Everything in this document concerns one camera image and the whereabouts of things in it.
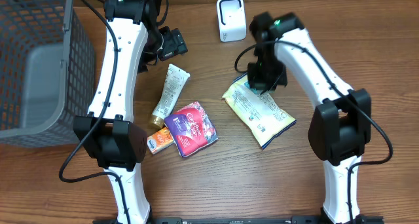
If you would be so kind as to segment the white tube with gold cap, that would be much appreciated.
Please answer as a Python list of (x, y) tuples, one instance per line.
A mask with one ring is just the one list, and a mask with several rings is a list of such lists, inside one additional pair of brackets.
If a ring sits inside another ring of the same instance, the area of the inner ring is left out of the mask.
[(176, 65), (170, 64), (164, 81), (162, 95), (154, 108), (150, 123), (161, 129), (164, 119), (173, 111), (181, 91), (191, 75)]

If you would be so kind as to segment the yellow snack bag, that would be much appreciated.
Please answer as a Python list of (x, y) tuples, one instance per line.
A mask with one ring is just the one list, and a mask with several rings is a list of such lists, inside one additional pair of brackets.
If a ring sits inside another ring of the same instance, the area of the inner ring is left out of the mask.
[(269, 93), (260, 94), (251, 88), (246, 73), (233, 81), (222, 99), (251, 130), (261, 149), (297, 122)]

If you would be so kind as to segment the red purple pad pack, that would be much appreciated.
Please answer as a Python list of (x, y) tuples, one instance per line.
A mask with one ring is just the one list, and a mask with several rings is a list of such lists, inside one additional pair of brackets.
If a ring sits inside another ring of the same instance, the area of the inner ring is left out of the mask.
[(215, 126), (198, 101), (167, 116), (164, 124), (182, 157), (189, 157), (218, 140)]

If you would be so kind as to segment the orange small box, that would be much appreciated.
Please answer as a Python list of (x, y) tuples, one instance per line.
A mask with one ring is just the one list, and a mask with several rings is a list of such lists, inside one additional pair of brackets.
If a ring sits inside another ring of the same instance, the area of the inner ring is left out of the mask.
[(174, 144), (174, 140), (166, 127), (147, 138), (147, 146), (154, 155), (172, 144)]

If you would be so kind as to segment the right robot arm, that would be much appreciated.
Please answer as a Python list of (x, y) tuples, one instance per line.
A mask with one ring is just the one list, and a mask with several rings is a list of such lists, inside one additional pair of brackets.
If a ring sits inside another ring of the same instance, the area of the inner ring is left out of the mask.
[(308, 141), (323, 161), (323, 223), (366, 223), (357, 205), (357, 168), (371, 139), (371, 97), (354, 90), (329, 66), (294, 13), (273, 18), (264, 12), (249, 25), (256, 41), (255, 63), (247, 66), (251, 88), (264, 94), (287, 85), (290, 71), (314, 108)]

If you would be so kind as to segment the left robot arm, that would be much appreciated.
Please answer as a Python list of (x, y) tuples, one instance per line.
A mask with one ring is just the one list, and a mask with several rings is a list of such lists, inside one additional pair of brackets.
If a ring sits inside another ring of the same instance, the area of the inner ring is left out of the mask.
[(134, 124), (137, 74), (188, 51), (178, 29), (160, 18), (168, 0), (103, 0), (99, 16), (107, 28), (100, 80), (85, 116), (76, 116), (73, 131), (96, 159), (113, 188), (118, 214), (113, 223), (154, 223), (141, 176), (147, 133)]

